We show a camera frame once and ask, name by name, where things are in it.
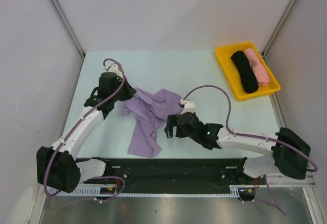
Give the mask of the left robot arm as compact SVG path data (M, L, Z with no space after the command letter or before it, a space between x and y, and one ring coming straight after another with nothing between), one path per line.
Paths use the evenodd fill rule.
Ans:
M114 104L131 99L136 93L120 71L101 74L98 87L85 101L79 118L70 130L50 147L42 146L36 153L37 181L44 190L49 187L58 192L73 192L89 179L109 182L113 171L104 160L91 158L77 162L77 155L91 133L114 109Z

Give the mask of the purple t shirt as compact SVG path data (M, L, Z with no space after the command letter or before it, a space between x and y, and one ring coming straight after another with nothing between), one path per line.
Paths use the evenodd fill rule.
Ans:
M166 124L169 115L182 111L181 96L161 89L151 94L136 88L134 96L123 102L122 116L135 115L135 127L127 150L130 155L154 158L161 152L157 144L158 129Z

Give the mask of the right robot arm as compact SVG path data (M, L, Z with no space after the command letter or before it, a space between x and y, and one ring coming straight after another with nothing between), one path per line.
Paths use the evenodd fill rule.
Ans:
M236 179L247 184L253 178L271 173L282 173L296 180L306 177L310 146L289 128L276 133L250 135L232 132L226 126L203 123L194 113L169 115L164 129L167 138L190 138L202 147L212 150L238 149L258 153L259 157L247 158L236 170Z

